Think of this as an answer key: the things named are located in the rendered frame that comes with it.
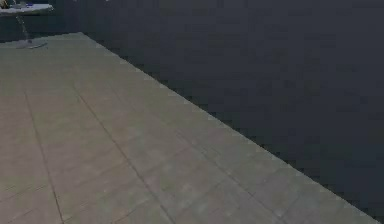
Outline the white round pedestal table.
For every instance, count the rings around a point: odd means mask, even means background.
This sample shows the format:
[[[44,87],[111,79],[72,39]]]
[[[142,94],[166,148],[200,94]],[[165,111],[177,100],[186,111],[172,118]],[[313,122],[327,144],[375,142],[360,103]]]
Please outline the white round pedestal table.
[[[19,42],[18,49],[34,49],[46,45],[46,42],[33,41],[30,37],[30,34],[26,28],[23,16],[25,15],[35,15],[40,13],[47,13],[54,10],[54,7],[51,4],[34,4],[32,7],[27,7],[26,3],[14,3],[8,8],[0,7],[0,17],[14,16],[21,26],[24,39]]]

